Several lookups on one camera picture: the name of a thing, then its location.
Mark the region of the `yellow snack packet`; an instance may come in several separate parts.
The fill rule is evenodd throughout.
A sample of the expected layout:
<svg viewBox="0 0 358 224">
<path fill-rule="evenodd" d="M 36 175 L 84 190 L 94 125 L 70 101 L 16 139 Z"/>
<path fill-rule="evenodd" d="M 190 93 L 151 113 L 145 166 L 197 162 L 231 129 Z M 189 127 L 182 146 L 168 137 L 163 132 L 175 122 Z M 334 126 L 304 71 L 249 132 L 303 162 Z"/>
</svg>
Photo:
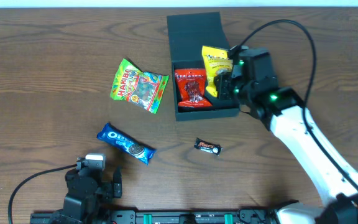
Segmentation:
<svg viewBox="0 0 358 224">
<path fill-rule="evenodd" d="M 206 70 L 206 91 L 213 97 L 218 97 L 218 91 L 214 84 L 214 78 L 222 73 L 232 72 L 232 60 L 228 58 L 226 49 L 203 46 L 201 54 Z"/>
</svg>

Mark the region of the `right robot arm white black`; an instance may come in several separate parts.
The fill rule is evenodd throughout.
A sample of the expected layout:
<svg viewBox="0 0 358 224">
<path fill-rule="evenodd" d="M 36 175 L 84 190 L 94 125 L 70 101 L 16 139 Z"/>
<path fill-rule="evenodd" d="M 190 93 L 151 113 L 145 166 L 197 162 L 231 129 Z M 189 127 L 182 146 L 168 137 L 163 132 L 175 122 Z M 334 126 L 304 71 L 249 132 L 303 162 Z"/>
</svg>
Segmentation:
<svg viewBox="0 0 358 224">
<path fill-rule="evenodd" d="M 290 87 L 280 88 L 276 76 L 249 75 L 244 64 L 214 78 L 218 95 L 250 108 L 291 151 L 316 187 L 322 208 L 300 202 L 273 211 L 276 223 L 358 223 L 358 171 L 320 131 L 305 102 Z"/>
</svg>

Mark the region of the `red snack packet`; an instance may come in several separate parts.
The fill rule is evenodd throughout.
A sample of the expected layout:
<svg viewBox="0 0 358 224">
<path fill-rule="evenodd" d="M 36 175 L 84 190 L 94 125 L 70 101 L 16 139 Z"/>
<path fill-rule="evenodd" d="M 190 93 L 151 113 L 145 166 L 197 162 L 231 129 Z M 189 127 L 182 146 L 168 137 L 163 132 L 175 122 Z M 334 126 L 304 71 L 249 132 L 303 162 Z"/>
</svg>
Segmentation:
<svg viewBox="0 0 358 224">
<path fill-rule="evenodd" d="M 207 108 L 212 104 L 204 97 L 206 70 L 200 68 L 175 70 L 175 81 L 180 91 L 179 107 Z"/>
</svg>

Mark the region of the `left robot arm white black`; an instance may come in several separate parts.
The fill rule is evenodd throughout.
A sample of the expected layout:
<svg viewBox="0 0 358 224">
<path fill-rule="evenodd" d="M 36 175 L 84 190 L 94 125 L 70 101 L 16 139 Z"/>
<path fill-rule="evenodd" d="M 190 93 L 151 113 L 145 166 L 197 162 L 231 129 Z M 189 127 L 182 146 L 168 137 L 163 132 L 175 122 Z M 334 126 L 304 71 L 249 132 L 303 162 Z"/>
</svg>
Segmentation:
<svg viewBox="0 0 358 224">
<path fill-rule="evenodd" d="M 66 173 L 68 193 L 63 208 L 52 213 L 51 224 L 100 224 L 111 222 L 111 212 L 102 208 L 122 197 L 122 175 L 118 167 L 111 181 L 103 180 L 103 170 L 84 167 Z"/>
</svg>

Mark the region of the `blue Oreo cookie pack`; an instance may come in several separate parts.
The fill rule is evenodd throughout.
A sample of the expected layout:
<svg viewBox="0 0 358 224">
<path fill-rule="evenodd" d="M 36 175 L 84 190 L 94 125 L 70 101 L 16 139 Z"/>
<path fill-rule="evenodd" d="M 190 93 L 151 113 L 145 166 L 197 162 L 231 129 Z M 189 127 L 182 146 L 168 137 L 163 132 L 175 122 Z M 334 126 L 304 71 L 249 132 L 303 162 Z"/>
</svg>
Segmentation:
<svg viewBox="0 0 358 224">
<path fill-rule="evenodd" d="M 110 123 L 106 123 L 104 128 L 96 136 L 99 140 L 104 141 L 121 151 L 135 157 L 145 165 L 149 164 L 156 150 L 146 146 L 143 143 L 130 137 L 128 134 L 116 129 Z"/>
</svg>

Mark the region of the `green Haribo gummy bag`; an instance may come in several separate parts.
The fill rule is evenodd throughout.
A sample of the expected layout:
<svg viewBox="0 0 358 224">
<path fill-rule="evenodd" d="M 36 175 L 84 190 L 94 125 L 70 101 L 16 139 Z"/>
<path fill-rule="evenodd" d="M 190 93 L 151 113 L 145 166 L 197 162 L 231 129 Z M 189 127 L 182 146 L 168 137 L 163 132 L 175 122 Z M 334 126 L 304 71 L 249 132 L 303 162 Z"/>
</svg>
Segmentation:
<svg viewBox="0 0 358 224">
<path fill-rule="evenodd" d="M 114 76 L 110 98 L 128 101 L 156 114 L 168 80 L 168 75 L 142 72 L 129 60 L 123 59 Z"/>
</svg>

